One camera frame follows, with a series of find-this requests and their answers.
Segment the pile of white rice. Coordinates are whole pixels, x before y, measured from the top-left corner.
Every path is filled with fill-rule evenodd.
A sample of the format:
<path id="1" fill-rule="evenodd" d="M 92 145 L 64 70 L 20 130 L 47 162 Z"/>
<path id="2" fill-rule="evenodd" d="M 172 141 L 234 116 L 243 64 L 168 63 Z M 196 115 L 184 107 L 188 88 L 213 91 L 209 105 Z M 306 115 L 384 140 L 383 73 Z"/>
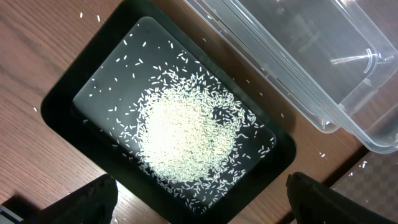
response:
<path id="1" fill-rule="evenodd" d="M 245 175 L 242 141 L 261 124 L 186 50 L 171 40 L 166 49 L 172 60 L 150 63 L 149 86 L 127 110 L 138 117 L 132 124 L 117 119 L 116 135 L 125 146 L 138 145 L 129 155 L 140 170 L 177 199 L 193 191 L 185 205 L 207 211 Z"/>

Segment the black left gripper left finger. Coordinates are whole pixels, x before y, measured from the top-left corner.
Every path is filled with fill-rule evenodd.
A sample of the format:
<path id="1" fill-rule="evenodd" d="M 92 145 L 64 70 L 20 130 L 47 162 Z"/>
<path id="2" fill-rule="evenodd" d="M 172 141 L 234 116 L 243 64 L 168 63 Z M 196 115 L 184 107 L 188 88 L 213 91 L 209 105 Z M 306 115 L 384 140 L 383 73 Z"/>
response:
<path id="1" fill-rule="evenodd" d="M 104 174 L 27 220 L 33 224 L 110 224 L 118 202 L 116 180 Z"/>

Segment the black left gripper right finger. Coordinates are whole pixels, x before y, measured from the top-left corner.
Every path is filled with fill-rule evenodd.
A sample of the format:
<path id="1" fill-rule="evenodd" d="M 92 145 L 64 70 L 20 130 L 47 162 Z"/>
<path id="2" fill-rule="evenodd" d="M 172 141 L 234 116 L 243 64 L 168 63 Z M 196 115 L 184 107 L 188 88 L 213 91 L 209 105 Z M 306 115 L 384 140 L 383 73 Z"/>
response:
<path id="1" fill-rule="evenodd" d="M 297 223 L 394 224 L 301 172 L 290 174 L 286 187 Z"/>

